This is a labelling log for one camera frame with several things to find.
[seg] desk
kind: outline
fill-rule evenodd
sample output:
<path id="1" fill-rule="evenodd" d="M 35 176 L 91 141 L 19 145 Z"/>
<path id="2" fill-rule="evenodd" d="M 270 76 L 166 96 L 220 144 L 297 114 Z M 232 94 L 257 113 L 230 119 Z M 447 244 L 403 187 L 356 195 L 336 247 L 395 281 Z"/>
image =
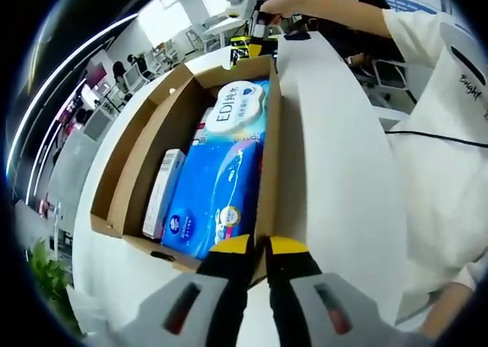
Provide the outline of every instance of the desk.
<path id="1" fill-rule="evenodd" d="M 205 31 L 205 34 L 211 34 L 211 35 L 220 35 L 220 48 L 224 47 L 226 45 L 226 40 L 224 37 L 224 33 L 227 31 L 230 31 L 231 29 L 241 27 L 246 23 L 245 20 L 243 19 L 238 19 L 238 18 L 227 18 L 221 21 L 218 24 L 213 25 L 212 27 L 208 28 Z"/>
<path id="2" fill-rule="evenodd" d="M 277 233 L 305 240 L 323 271 L 335 271 L 395 320 L 403 290 L 406 223 L 396 166 L 374 109 L 319 34 L 278 43 L 283 94 Z M 229 47 L 186 63 L 197 73 L 229 61 Z M 124 128 L 164 79 L 141 88 L 114 122 L 88 174 L 75 222 L 75 288 L 99 297 L 113 328 L 178 275 L 169 263 L 90 229 L 95 189 Z M 279 345 L 266 282 L 249 291 L 238 345 Z"/>

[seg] blue tissue package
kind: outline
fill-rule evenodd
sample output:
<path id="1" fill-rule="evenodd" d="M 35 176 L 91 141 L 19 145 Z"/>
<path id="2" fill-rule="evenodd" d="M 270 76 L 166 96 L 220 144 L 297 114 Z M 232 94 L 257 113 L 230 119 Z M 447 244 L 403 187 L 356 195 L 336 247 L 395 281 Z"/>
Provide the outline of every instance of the blue tissue package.
<path id="1" fill-rule="evenodd" d="M 193 145 L 257 140 L 264 143 L 269 80 L 231 82 L 204 117 L 204 128 Z"/>
<path id="2" fill-rule="evenodd" d="M 254 231 L 262 145 L 192 146 L 181 169 L 161 244 L 204 259 L 223 239 Z"/>

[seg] white table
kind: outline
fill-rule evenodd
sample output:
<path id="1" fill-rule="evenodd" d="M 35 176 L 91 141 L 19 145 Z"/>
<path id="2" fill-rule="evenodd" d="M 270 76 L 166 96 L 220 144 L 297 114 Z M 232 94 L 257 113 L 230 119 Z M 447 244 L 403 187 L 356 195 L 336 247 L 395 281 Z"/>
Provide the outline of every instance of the white table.
<path id="1" fill-rule="evenodd" d="M 239 18 L 227 18 L 221 21 L 220 23 L 217 23 L 213 25 L 212 27 L 208 28 L 205 31 L 205 34 L 209 35 L 217 35 L 219 34 L 220 36 L 220 48 L 224 47 L 226 45 L 226 40 L 225 40 L 225 32 L 230 31 L 231 29 L 241 27 L 246 23 L 245 20 L 239 19 Z"/>
<path id="2" fill-rule="evenodd" d="M 406 224 L 397 171 L 361 86 L 320 35 L 280 39 L 283 98 L 279 201 L 281 235 L 306 241 L 323 271 L 335 271 L 395 320 L 406 260 Z M 229 48 L 187 63 L 201 72 L 228 63 Z M 111 151 L 158 78 L 114 122 L 88 174 L 75 223 L 75 288 L 99 297 L 110 325 L 129 323 L 147 296 L 178 275 L 171 264 L 91 231 L 89 210 Z M 238 345 L 279 345 L 266 282 L 249 291 Z"/>

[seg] white sleeve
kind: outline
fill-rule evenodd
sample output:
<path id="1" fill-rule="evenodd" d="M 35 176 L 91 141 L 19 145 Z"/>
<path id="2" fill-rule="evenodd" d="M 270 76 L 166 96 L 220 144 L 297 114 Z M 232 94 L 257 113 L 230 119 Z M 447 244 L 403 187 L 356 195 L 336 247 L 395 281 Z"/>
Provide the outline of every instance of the white sleeve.
<path id="1" fill-rule="evenodd" d="M 452 282 L 468 286 L 471 290 L 474 291 L 476 285 L 486 274 L 487 266 L 488 252 L 485 252 L 477 261 L 465 265 Z"/>
<path id="2" fill-rule="evenodd" d="M 439 28 L 441 22 L 454 23 L 450 15 L 384 9 L 383 16 L 388 31 L 407 64 L 431 69 L 437 65 L 444 48 Z"/>

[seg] green plant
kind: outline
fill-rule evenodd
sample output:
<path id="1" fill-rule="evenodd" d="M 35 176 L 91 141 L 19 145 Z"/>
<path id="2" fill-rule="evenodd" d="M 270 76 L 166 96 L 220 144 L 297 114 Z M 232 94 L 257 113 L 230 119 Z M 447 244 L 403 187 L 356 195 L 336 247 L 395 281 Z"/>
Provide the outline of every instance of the green plant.
<path id="1" fill-rule="evenodd" d="M 36 241 L 32 251 L 27 251 L 27 257 L 40 293 L 51 309 L 72 333 L 82 336 L 66 292 L 69 275 L 63 263 L 50 259 L 43 239 Z"/>

